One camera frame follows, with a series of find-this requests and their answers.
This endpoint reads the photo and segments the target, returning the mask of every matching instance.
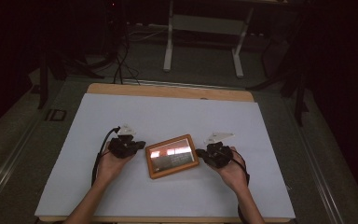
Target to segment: white table leg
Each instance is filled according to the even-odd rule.
[[[171,71],[171,61],[172,61],[172,17],[173,17],[173,0],[170,2],[170,17],[168,18],[168,43],[167,49],[165,50],[165,59],[164,59],[164,72]]]
[[[249,22],[251,21],[254,9],[251,7],[249,9],[248,15],[246,17],[246,21],[242,26],[241,34],[240,34],[240,41],[235,49],[232,49],[232,58],[234,60],[234,67],[235,73],[237,74],[238,78],[243,78],[243,71],[241,66],[241,59],[240,59],[240,52],[242,48],[243,39],[246,37],[246,32],[249,27]]]

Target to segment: forearm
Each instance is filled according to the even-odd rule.
[[[235,192],[240,204],[240,210],[245,219],[251,224],[265,223],[258,211],[250,190],[248,188],[243,188],[241,190],[235,190]]]
[[[96,181],[80,204],[63,223],[89,224],[106,188],[106,184]]]

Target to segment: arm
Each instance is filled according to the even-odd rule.
[[[89,189],[89,192],[87,192],[80,204],[63,222],[64,224],[90,223],[107,187],[118,177],[124,165],[133,157],[119,159],[112,153],[108,152],[107,148],[103,151],[103,154],[104,153],[106,154],[101,157],[100,164],[98,166],[97,178],[94,184],[91,189]]]
[[[244,161],[237,154],[234,154],[234,160],[238,161],[243,166]],[[223,181],[228,185],[234,193],[237,195],[238,202],[240,204],[240,210],[249,223],[265,223],[264,219],[261,217],[260,212],[255,204],[255,201],[252,197],[251,191],[248,189],[246,175],[238,164],[235,162],[229,163],[227,166],[216,169],[212,167],[220,176]]]

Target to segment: gray floor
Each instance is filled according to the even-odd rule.
[[[178,42],[173,48],[170,73],[162,71],[165,42],[161,41],[161,36],[131,42],[126,63],[139,71],[137,78],[142,85],[180,83],[244,90],[245,86],[266,79],[260,61],[262,39],[246,39],[241,52],[246,73],[243,79],[235,77],[229,47],[205,48],[199,43],[190,43],[190,47],[188,42]],[[112,81],[116,68],[112,65],[98,72],[106,76],[103,82]],[[128,70],[123,72],[125,77],[131,76]],[[12,164],[15,169],[8,174],[5,187],[0,190],[0,223],[35,222],[34,210],[77,107],[88,85],[95,81],[76,73],[65,82],[51,80],[50,101],[45,110],[38,111],[38,95],[28,93],[0,119],[0,167],[12,150],[21,151],[18,162]],[[133,78],[125,82],[136,84]],[[281,85],[255,91],[253,95],[260,105],[288,187],[296,222],[358,223],[358,188],[311,92],[307,91],[305,97],[309,112],[303,113],[304,126],[299,127],[293,118],[294,99],[280,96]],[[66,110],[67,117],[64,121],[46,121],[48,109]]]

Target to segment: desk leg base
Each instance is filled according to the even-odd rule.
[[[235,49],[233,49],[231,52],[232,52],[232,59],[234,60],[235,74],[237,75],[237,78],[243,78],[240,54],[236,53]]]
[[[167,47],[165,50],[165,59],[164,59],[164,72],[170,72],[171,71],[171,61],[172,61],[172,46]]]

